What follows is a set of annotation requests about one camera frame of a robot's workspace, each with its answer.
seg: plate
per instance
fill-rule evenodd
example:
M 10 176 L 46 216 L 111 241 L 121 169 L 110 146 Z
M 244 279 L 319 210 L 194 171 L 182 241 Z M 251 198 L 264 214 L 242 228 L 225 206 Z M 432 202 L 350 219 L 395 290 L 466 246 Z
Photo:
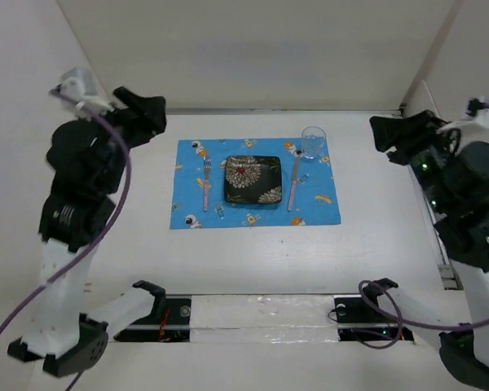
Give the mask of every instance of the plate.
M 232 204 L 278 204 L 283 179 L 277 156 L 229 156 L 225 168 L 225 201 Z

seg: drinking glass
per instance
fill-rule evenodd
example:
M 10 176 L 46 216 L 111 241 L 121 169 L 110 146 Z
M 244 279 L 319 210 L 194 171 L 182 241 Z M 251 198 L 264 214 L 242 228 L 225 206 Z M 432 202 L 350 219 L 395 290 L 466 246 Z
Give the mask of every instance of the drinking glass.
M 315 159 L 326 143 L 326 133 L 317 126 L 310 126 L 302 131 L 302 155 Z

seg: white flower design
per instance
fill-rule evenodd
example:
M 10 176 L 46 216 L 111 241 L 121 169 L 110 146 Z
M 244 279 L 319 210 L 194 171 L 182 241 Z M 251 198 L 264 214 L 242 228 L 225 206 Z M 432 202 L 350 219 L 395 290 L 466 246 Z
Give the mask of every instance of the white flower design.
M 229 157 L 226 180 L 238 189 L 253 185 L 261 177 L 261 165 L 251 156 Z
M 281 194 L 281 187 L 274 187 L 270 191 L 262 194 L 259 197 L 259 204 L 273 204 L 275 202 L 279 202 L 283 199 L 283 195 Z

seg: placemat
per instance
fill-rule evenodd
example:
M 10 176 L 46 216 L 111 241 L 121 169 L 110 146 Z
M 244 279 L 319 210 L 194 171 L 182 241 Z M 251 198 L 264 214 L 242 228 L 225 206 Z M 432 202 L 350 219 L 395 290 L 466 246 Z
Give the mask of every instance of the placemat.
M 341 223 L 333 171 L 325 145 L 319 158 L 301 158 L 293 210 L 288 211 L 292 168 L 300 138 L 181 140 L 174 175 L 170 229 L 238 226 L 322 226 Z M 209 210 L 203 211 L 203 157 L 212 161 Z M 230 204 L 223 197 L 229 156 L 278 156 L 283 174 L 279 204 Z

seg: plastic wrap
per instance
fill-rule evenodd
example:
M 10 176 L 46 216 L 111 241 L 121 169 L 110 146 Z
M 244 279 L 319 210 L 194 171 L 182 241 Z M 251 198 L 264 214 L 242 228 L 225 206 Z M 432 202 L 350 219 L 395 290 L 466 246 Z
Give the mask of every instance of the plastic wrap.
M 322 295 L 193 297 L 191 342 L 338 342 L 334 306 Z

